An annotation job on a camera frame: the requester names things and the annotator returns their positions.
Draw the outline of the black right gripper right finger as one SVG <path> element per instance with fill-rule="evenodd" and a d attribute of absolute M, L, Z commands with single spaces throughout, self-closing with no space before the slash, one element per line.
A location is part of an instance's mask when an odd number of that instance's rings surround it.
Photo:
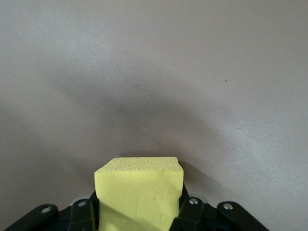
<path fill-rule="evenodd" d="M 267 228 L 238 203 L 225 201 L 212 207 L 190 196 L 183 186 L 179 214 L 169 231 L 267 231 Z"/>

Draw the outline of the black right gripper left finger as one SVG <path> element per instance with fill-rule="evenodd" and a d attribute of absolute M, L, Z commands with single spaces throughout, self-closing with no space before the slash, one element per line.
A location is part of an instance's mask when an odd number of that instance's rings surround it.
<path fill-rule="evenodd" d="M 97 231 L 99 200 L 96 192 L 58 210 L 56 205 L 42 204 L 3 231 Z"/>

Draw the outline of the yellow foam block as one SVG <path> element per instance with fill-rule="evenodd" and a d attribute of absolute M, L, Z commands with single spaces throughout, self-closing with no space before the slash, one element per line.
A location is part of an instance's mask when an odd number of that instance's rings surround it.
<path fill-rule="evenodd" d="M 169 231 L 183 179 L 176 157 L 112 159 L 94 173 L 98 231 Z"/>

